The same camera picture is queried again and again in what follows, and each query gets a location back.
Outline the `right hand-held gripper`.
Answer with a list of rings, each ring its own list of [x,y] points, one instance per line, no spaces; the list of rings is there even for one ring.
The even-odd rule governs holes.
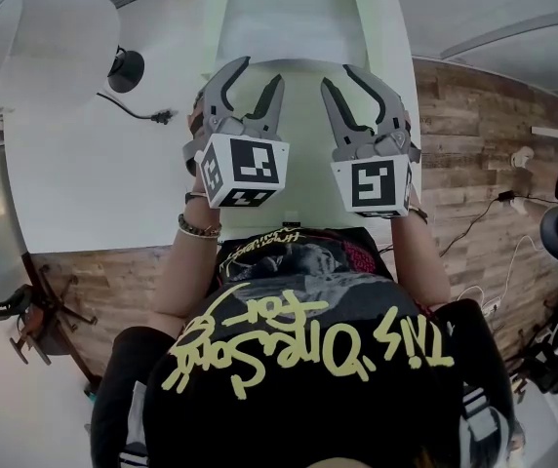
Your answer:
[[[338,148],[356,147],[374,134],[404,129],[400,96],[378,76],[363,68],[344,64],[347,76],[379,107],[377,131],[360,125],[340,89],[324,77],[320,92]],[[359,146],[353,154],[336,156],[331,164],[345,209],[363,217],[401,217],[409,212],[413,186],[412,165],[421,150],[404,131],[378,136]]]

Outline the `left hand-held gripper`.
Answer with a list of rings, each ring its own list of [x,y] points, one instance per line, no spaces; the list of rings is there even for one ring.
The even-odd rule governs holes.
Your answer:
[[[227,93],[250,59],[225,64],[205,85],[203,113],[210,126],[183,149],[188,171],[201,176],[203,189],[188,191],[185,203],[204,199],[212,209],[257,208],[285,188],[290,146],[277,135],[282,75],[264,87],[252,113],[229,117],[234,108]]]

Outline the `person's left hand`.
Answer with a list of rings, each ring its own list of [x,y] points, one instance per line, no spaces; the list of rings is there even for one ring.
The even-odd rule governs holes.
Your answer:
[[[193,103],[192,111],[187,116],[188,129],[193,138],[201,137],[205,133],[204,91],[201,90]]]

